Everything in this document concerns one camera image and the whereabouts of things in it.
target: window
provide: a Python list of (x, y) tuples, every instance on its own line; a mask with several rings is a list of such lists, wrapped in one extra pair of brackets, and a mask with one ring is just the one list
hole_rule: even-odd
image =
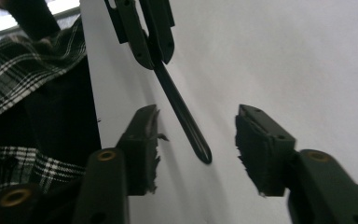
[[(61, 28), (72, 25), (80, 14), (79, 0), (46, 0), (46, 2)], [(7, 11), (0, 9), (0, 36), (16, 34), (20, 31), (13, 17)]]

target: checkered fabric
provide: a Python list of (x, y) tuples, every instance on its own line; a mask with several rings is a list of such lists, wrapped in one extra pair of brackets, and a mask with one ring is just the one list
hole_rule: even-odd
[(81, 20), (71, 29), (33, 42), (14, 35), (0, 41), (0, 115), (86, 56)]
[[(0, 115), (86, 56), (81, 19), (72, 28), (33, 42), (8, 36), (0, 41)], [(25, 146), (0, 146), (0, 190), (39, 183), (44, 192), (82, 176), (85, 168)]]

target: white wall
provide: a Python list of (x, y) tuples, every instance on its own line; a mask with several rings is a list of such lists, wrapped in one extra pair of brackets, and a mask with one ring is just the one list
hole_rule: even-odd
[(330, 153), (358, 182), (358, 0), (171, 0), (168, 70), (213, 153), (195, 156), (153, 72), (119, 45), (103, 0), (82, 0), (103, 147), (134, 112), (161, 109), (155, 195), (131, 197), (131, 223), (290, 223), (285, 198), (264, 199), (237, 159), (239, 104), (265, 110), (297, 149)]

